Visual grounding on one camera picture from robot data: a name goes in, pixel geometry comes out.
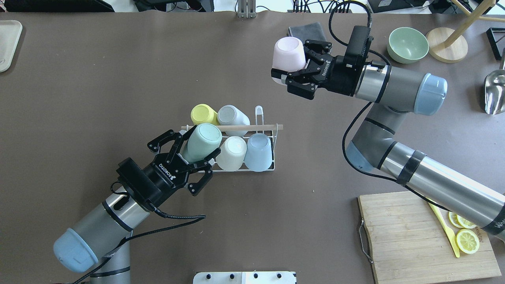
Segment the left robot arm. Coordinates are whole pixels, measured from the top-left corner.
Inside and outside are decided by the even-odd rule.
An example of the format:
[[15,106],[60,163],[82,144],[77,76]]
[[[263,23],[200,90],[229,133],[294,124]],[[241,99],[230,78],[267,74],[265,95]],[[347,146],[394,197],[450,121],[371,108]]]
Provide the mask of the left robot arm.
[[212,178],[222,134],[210,124],[189,131],[166,131],[148,143],[154,160],[141,169],[131,158],[117,169],[119,189],[59,237],[56,258],[69,270],[84,273],[91,284],[131,282],[129,242],[201,221],[204,215],[177,216],[159,208],[178,189],[193,196]]

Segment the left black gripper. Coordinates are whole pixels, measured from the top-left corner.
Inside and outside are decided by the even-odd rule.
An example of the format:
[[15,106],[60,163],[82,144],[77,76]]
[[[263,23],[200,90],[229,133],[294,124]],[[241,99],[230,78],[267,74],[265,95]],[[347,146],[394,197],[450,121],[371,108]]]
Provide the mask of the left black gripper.
[[[180,153],[182,144],[190,137],[190,132],[173,130],[166,131],[147,143],[148,149],[155,153],[154,160],[141,170],[142,182],[140,195],[150,202],[164,202],[178,189],[187,184],[193,196],[200,193],[213,176],[213,162],[221,153],[217,147],[209,155],[195,162],[186,161]],[[168,153],[161,153],[162,146],[173,141]],[[204,171],[204,175],[197,182],[188,182],[190,174]]]

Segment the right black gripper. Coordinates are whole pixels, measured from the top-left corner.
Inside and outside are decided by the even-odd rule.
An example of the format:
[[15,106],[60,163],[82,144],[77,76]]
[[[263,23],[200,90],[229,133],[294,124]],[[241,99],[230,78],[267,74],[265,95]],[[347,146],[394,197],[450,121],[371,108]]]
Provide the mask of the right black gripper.
[[355,66],[343,62],[344,56],[333,58],[332,43],[321,40],[305,40],[304,53],[307,63],[329,66],[327,73],[322,67],[305,68],[289,72],[286,77],[287,91],[305,99],[314,99],[317,88],[353,97],[363,71],[363,64]]

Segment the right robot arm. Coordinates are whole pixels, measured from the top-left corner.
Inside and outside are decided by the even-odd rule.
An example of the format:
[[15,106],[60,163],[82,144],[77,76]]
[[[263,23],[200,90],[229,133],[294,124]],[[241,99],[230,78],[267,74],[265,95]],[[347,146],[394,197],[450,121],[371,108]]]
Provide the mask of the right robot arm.
[[372,104],[344,146],[351,164],[381,170],[504,239],[504,119],[467,110],[435,115],[447,94],[444,79],[366,60],[363,43],[343,56],[330,50],[327,42],[297,41],[294,54],[306,65],[281,80],[299,96],[328,90]]

